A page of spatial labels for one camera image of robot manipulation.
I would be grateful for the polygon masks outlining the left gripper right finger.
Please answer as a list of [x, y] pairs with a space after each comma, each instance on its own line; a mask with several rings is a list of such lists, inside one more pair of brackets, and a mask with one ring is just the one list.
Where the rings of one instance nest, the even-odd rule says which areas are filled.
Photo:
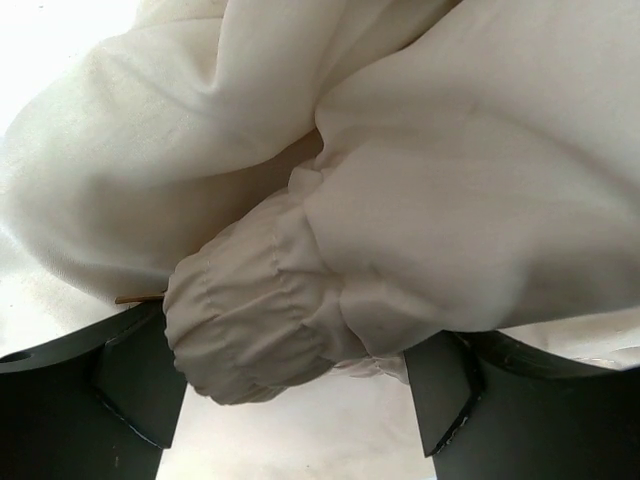
[[639, 370], [568, 360], [500, 332], [441, 332], [404, 353], [441, 480], [636, 479]]

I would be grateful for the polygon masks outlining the beige trousers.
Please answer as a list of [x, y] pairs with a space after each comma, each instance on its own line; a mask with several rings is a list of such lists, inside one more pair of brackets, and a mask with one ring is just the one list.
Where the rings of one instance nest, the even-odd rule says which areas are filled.
[[1, 220], [268, 401], [639, 303], [635, 1], [155, 1], [10, 125]]

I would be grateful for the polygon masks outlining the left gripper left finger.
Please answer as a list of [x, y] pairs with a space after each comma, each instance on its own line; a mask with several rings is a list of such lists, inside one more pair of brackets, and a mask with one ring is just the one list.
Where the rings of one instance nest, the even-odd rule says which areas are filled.
[[186, 390], [158, 301], [1, 359], [4, 479], [153, 479]]

